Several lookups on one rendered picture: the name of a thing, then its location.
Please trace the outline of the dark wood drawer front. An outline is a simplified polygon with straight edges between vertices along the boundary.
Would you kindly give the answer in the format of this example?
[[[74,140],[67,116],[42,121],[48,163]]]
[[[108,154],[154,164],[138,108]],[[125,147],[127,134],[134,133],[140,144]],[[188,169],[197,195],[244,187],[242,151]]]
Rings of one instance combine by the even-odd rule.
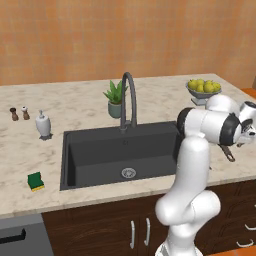
[[[256,203],[235,203],[222,210],[213,222],[212,231],[216,237],[239,235],[249,231],[245,224],[256,227]]]
[[[240,235],[211,239],[201,248],[201,252],[204,255],[210,255],[224,251],[240,249],[237,246],[236,241],[247,244],[249,239],[253,239],[254,245],[256,245],[256,231],[248,231]]]

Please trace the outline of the dark grey curved tap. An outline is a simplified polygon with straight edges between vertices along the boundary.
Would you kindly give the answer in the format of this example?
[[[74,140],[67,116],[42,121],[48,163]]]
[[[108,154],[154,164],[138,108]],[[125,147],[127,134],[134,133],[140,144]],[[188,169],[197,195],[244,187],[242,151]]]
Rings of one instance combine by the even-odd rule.
[[[126,83],[129,83],[130,95],[131,95],[131,121],[126,121],[126,96],[125,88]],[[125,72],[122,77],[122,104],[121,104],[121,117],[120,117],[120,131],[121,133],[126,133],[127,125],[130,124],[132,128],[135,128],[137,125],[137,101],[136,101],[136,91],[133,81],[133,77],[129,72]]]

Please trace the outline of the grey dishwasher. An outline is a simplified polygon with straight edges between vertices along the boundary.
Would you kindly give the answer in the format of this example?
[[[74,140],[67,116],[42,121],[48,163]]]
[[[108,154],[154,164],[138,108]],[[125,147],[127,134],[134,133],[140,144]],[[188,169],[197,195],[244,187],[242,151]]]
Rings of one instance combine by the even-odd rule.
[[[54,256],[42,215],[0,219],[0,256]]]

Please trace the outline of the grey fruit bowl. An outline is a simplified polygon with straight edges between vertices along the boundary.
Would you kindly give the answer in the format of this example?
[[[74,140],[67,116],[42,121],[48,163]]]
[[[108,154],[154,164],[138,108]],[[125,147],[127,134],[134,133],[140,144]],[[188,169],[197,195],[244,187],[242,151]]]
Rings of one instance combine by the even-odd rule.
[[[219,93],[222,92],[222,90],[219,90],[218,92],[213,92],[213,93],[205,93],[205,92],[197,92],[195,90],[190,89],[187,87],[189,93],[192,95],[191,101],[197,105],[197,106],[203,106],[206,104],[207,100]]]

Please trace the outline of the dark grey sink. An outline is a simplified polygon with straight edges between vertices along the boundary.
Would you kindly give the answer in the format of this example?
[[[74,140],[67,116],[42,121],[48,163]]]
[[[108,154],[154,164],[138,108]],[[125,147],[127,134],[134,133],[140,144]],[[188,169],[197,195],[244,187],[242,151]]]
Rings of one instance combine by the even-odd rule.
[[[66,131],[62,190],[127,182],[176,173],[182,138],[174,121]]]

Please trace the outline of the white soap dispenser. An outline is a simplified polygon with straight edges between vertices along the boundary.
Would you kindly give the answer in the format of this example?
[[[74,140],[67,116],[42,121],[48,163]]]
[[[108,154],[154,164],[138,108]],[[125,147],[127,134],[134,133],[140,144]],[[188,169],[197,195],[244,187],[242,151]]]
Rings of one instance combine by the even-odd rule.
[[[50,139],[51,134],[51,121],[50,118],[43,113],[42,110],[39,111],[39,115],[35,119],[36,128],[40,133],[40,138],[43,140]]]

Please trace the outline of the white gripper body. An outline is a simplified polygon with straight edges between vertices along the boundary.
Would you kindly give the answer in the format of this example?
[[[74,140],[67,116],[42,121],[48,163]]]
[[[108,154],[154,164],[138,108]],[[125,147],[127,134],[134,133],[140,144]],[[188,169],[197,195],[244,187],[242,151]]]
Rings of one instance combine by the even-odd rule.
[[[253,144],[256,143],[256,129],[252,125],[248,125],[245,130],[242,132],[237,146],[241,147],[244,144]]]

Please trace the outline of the green and yellow sponge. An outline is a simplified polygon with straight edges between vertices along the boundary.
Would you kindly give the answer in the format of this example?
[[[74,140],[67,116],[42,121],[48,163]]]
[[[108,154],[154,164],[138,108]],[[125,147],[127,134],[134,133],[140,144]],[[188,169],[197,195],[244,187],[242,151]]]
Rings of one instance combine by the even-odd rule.
[[[44,187],[44,182],[41,179],[40,172],[29,174],[27,177],[27,183],[32,192],[42,189]]]

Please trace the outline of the dark wood cupboard door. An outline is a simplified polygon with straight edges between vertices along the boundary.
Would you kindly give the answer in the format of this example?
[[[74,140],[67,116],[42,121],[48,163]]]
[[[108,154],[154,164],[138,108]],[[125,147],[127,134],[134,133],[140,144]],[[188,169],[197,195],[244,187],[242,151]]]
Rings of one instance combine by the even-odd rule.
[[[157,248],[165,241],[168,235],[168,227],[163,226],[155,214],[155,205],[162,195],[154,195],[141,198],[140,229],[138,240],[138,256],[155,256]],[[145,245],[147,234],[147,221],[150,222],[149,244]]]
[[[137,256],[137,206],[130,199],[43,213],[54,256]],[[136,229],[134,249],[131,220]]]

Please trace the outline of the green plant in grey pot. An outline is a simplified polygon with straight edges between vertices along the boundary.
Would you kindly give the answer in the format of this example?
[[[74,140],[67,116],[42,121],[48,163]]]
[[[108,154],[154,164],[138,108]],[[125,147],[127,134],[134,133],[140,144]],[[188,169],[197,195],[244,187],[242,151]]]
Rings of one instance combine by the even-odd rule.
[[[108,113],[112,118],[118,119],[121,117],[122,106],[122,82],[117,85],[110,81],[110,89],[104,92],[108,99]]]

